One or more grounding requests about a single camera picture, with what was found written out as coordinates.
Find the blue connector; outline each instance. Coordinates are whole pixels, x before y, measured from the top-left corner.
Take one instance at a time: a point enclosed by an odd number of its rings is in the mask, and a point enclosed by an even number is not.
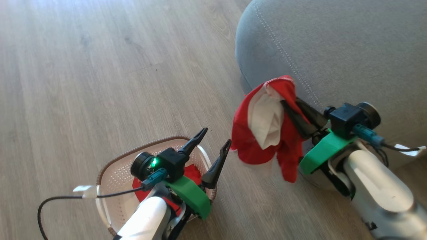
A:
[[[163,168],[163,167],[160,168],[160,169],[158,169],[157,171],[153,172],[150,176],[148,176],[147,179],[145,179],[142,182],[142,185],[141,185],[141,187],[143,187],[142,191],[145,192],[145,191],[153,189],[153,187],[157,183],[165,180],[166,177],[167,177],[167,171],[166,171],[166,169]]]
[[[367,141],[375,148],[381,148],[381,144],[384,142],[383,137],[378,136],[376,132],[361,124],[356,124],[353,127],[353,132],[356,136]]]

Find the cable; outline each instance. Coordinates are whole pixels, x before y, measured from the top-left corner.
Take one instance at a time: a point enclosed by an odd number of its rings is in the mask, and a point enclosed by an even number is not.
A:
[[[138,187],[138,188],[134,188],[134,189],[130,189],[130,190],[126,190],[123,192],[118,192],[118,193],[111,193],[111,194],[105,194],[105,195],[98,195],[97,198],[107,198],[107,197],[114,197],[114,196],[119,196],[119,195],[123,195],[123,194],[127,194],[127,193],[134,193],[137,191],[142,190],[143,187]],[[43,206],[53,200],[58,200],[58,199],[83,199],[83,196],[56,196],[56,197],[50,197],[46,200],[44,200],[38,207],[38,211],[37,211],[37,222],[38,222],[38,228],[40,229],[41,235],[43,237],[44,240],[48,240],[46,233],[44,232],[43,229],[43,225],[41,223],[41,209],[43,208]]]
[[[387,154],[384,150],[380,149],[380,148],[376,148],[371,144],[368,144],[369,146],[371,146],[375,152],[381,157],[381,160],[383,161],[384,166],[389,167],[389,158],[387,157]]]
[[[127,193],[138,192],[138,191],[143,190],[143,189],[144,189],[144,187],[138,187],[138,188],[126,190],[123,192],[111,193],[111,194],[105,194],[105,195],[98,195],[97,198],[115,197],[115,196],[119,196],[119,195],[123,195],[123,194],[127,194]]]
[[[381,145],[383,147],[386,147],[388,149],[391,149],[391,150],[394,150],[394,151],[398,151],[398,152],[413,152],[413,151],[419,151],[420,150],[419,147],[404,149],[404,148],[393,147],[393,146],[390,146],[390,145],[388,145],[386,143],[381,143]]]
[[[43,206],[53,200],[57,200],[57,199],[82,199],[83,196],[56,196],[56,197],[50,197],[46,200],[44,200],[40,206],[38,207],[38,211],[37,211],[37,221],[38,221],[38,228],[40,229],[41,235],[43,236],[43,239],[47,240],[47,236],[44,232],[43,226],[41,224],[41,209],[43,208]]]

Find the basket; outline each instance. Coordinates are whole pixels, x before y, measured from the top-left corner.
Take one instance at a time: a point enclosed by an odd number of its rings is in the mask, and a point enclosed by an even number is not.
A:
[[[172,147],[181,149],[189,141],[188,137],[175,136],[165,138],[147,145],[140,146],[110,161],[100,171],[97,179],[98,195],[110,194],[132,189],[134,176],[130,173],[130,167],[135,157],[141,152],[149,152],[157,155],[161,151]],[[201,146],[197,146],[190,155],[186,166],[194,164],[203,175],[211,167],[211,161]],[[213,201],[216,195],[215,189],[206,189],[206,194]],[[110,233],[115,236],[125,225],[140,204],[134,193],[124,194],[111,198],[96,199],[96,205],[102,221]]]

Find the gray sofa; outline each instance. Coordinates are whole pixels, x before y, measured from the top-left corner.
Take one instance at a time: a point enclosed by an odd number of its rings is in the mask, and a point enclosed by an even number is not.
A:
[[[388,143],[426,145],[426,12],[426,0],[254,0],[237,27],[236,59],[251,89],[291,75],[317,110],[369,102]],[[413,160],[386,152],[392,169]]]

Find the laminate floor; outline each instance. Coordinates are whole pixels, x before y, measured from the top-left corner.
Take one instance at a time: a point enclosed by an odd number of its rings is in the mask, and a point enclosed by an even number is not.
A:
[[[249,0],[2,0],[0,239],[41,239],[47,197],[95,184],[113,157],[172,135],[229,138],[246,89],[234,33]],[[398,175],[427,205],[425,161]],[[46,205],[50,239],[111,239],[93,200]],[[241,168],[230,154],[212,214],[180,239],[369,239],[338,193]]]

